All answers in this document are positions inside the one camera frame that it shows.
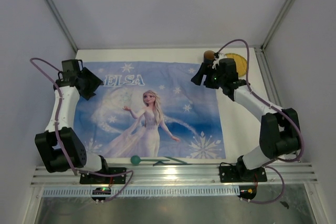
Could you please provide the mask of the yellow woven round plate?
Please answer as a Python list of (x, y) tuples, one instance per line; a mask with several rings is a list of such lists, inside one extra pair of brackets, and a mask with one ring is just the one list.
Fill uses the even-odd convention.
[(245, 59), (243, 56), (235, 53), (228, 53), (226, 54), (227, 58), (234, 59), (236, 63), (236, 69), (238, 72), (239, 77), (243, 77), (247, 73), (247, 59)]

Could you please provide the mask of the blue pink Elsa cloth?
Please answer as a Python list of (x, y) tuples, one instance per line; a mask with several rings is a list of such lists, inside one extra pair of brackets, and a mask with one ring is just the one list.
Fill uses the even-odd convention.
[(191, 79), (198, 64), (86, 62), (103, 84), (80, 99), (74, 130), (104, 158), (225, 158), (216, 92)]

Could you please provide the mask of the teal plastic spoon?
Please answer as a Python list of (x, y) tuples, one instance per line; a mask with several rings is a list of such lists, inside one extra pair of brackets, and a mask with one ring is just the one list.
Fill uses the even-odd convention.
[(168, 159), (160, 159), (160, 158), (141, 158), (137, 155), (133, 155), (131, 158), (130, 158), (130, 162), (132, 165), (135, 165), (135, 166), (138, 166), (140, 165), (141, 162), (166, 162), (166, 161), (169, 161)]

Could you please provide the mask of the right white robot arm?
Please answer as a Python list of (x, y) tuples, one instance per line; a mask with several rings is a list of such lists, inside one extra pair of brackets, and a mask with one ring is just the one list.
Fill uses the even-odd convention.
[(250, 182), (262, 174), (265, 166), (283, 155), (304, 150), (297, 112), (283, 109), (258, 96), (247, 79), (238, 75), (236, 62), (219, 52), (204, 52), (203, 63), (191, 79), (195, 85), (221, 88), (223, 94), (247, 109), (260, 122), (259, 144), (230, 165), (234, 179)]

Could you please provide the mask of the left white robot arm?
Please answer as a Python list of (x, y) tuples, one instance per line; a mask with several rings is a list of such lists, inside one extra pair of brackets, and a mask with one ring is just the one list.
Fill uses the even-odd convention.
[(82, 60), (64, 60), (52, 82), (55, 103), (51, 118), (42, 133), (36, 134), (35, 145), (49, 173), (72, 170), (75, 175), (91, 174), (99, 183), (110, 177), (105, 158), (90, 154), (74, 131), (75, 112), (80, 98), (89, 100), (103, 82)]

